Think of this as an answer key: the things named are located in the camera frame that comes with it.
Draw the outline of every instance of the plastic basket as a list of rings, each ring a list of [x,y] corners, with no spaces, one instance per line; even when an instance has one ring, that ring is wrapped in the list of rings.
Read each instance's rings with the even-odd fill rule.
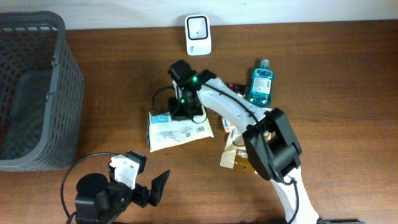
[[[0,14],[0,170],[76,159],[84,79],[53,12]]]

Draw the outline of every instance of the blue bottle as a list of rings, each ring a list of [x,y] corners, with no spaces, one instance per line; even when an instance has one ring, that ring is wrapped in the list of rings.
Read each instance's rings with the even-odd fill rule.
[[[251,78],[249,102],[258,107],[268,107],[271,104],[271,86],[274,81],[274,72],[269,70],[269,60],[261,60],[260,68],[254,69]]]

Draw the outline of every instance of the white label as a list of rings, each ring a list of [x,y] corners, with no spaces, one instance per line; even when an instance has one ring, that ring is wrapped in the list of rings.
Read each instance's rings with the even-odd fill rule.
[[[268,78],[254,78],[253,91],[268,94],[271,92],[271,80]]]

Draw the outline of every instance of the brown table surface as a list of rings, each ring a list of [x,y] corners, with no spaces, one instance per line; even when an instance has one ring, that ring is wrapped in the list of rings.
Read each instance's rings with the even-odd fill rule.
[[[146,111],[168,67],[185,59],[225,82],[247,83],[268,58],[275,72],[272,106],[288,115],[301,143],[302,177],[324,219],[398,222],[398,21],[218,26],[213,51],[189,57],[184,29],[73,30],[67,41],[85,76],[78,157],[95,152],[144,153],[150,181],[170,169],[158,207],[131,205],[126,223],[269,222],[284,217],[270,182],[220,167],[224,132],[209,115],[214,138],[150,153]],[[109,157],[70,174],[65,200],[91,172],[108,173]],[[0,172],[1,223],[65,223],[59,186],[65,170]]]

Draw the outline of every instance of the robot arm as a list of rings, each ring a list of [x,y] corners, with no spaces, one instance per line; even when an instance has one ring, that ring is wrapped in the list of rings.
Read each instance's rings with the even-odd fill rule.
[[[296,224],[315,224],[319,216],[310,203],[301,178],[299,155],[302,150],[285,114],[277,108],[265,112],[241,99],[210,71],[197,73],[183,60],[173,64],[169,73],[180,95],[179,99],[169,100],[170,110],[177,110],[172,118],[191,118],[203,105],[230,120],[243,133],[253,168],[275,187],[284,206],[286,220]],[[275,136],[266,143],[264,135],[268,132],[274,132]]]

